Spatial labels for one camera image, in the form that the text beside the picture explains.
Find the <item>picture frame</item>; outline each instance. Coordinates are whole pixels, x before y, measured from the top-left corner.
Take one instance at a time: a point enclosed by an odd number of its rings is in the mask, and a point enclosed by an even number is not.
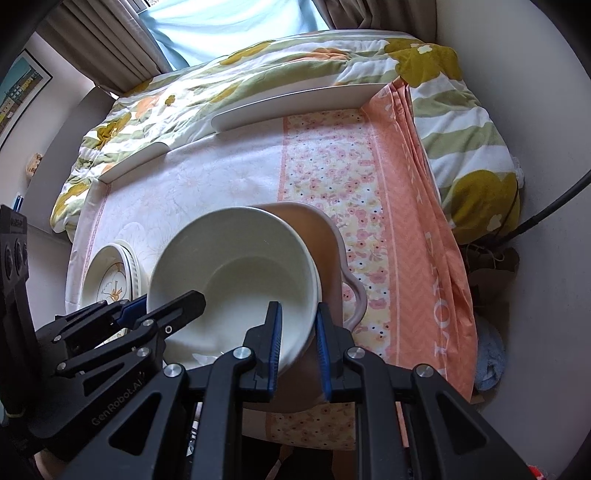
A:
[[[0,83],[0,149],[28,106],[53,76],[26,49]]]

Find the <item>blue towel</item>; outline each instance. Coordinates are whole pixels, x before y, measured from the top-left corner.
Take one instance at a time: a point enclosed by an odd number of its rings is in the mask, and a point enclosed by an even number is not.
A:
[[[480,392],[494,387],[505,370],[505,347],[499,331],[487,320],[478,315],[476,331],[478,333],[478,355],[474,386]]]

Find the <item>black cable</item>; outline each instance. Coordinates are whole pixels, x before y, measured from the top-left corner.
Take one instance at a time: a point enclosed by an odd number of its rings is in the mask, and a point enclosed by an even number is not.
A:
[[[535,227],[545,218],[552,215],[556,210],[564,206],[566,203],[570,202],[573,198],[575,198],[579,193],[581,193],[589,184],[591,183],[591,170],[589,170],[577,183],[575,183],[571,188],[569,188],[565,193],[563,193],[560,197],[558,197],[555,201],[550,203],[544,210],[540,213],[537,213],[533,217],[530,217],[525,222],[520,224],[515,230],[508,233],[500,240],[494,242],[494,244],[490,247],[491,250],[497,249],[507,243],[509,240],[513,240],[516,236],[525,233],[527,230]]]

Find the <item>beige curtain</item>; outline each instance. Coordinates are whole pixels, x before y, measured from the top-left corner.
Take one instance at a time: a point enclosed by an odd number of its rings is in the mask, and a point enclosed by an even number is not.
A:
[[[436,0],[314,0],[330,28],[406,32],[435,42]]]
[[[80,72],[119,95],[171,71],[128,0],[64,0],[37,32]]]

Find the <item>flower design on plate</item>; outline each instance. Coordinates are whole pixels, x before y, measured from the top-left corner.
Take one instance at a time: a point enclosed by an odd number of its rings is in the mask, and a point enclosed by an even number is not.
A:
[[[99,291],[96,295],[96,301],[106,300],[107,303],[113,303],[125,298],[127,295],[127,281],[125,278],[125,269],[123,263],[112,264],[100,281]]]

